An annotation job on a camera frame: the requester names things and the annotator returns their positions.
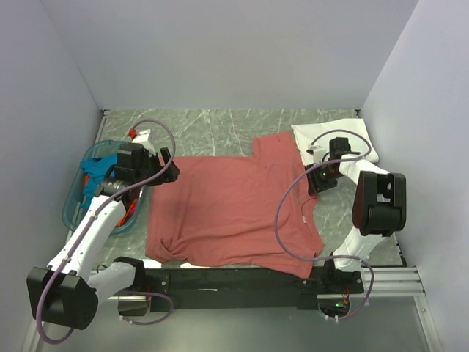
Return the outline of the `salmon pink t shirt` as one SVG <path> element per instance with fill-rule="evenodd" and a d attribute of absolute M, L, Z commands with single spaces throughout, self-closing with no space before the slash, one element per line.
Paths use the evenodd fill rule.
<path fill-rule="evenodd" d="M 152 192 L 148 258 L 309 277 L 323 248 L 312 218 L 317 198 L 289 131 L 255 138 L 250 156 L 180 156 L 175 164 L 177 180 Z"/>

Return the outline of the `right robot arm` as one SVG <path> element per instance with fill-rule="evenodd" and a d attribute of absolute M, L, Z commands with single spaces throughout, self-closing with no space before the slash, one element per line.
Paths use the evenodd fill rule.
<path fill-rule="evenodd" d="M 336 137 L 329 141 L 329 151 L 321 163 L 308 174 L 310 195 L 336 187 L 340 177 L 347 177 L 355 184 L 352 228 L 342 245 L 331 253 L 332 258 L 325 261 L 321 276 L 322 286 L 332 293 L 353 282 L 361 261 L 406 223 L 406 177 L 387 172 L 365 158 L 345 161 L 360 155 L 351 149 L 348 138 Z"/>

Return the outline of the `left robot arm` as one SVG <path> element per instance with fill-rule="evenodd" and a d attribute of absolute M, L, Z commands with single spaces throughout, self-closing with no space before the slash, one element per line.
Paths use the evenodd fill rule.
<path fill-rule="evenodd" d="M 121 144 L 117 159 L 97 184 L 81 223 L 62 250 L 44 268 L 34 267 L 26 278 L 32 314 L 39 333 L 44 323 L 86 329 L 98 306 L 118 293 L 146 296 L 142 260 L 118 257 L 92 273 L 93 262 L 141 190 L 177 180 L 180 171 L 167 148 L 155 152 L 145 144 Z"/>

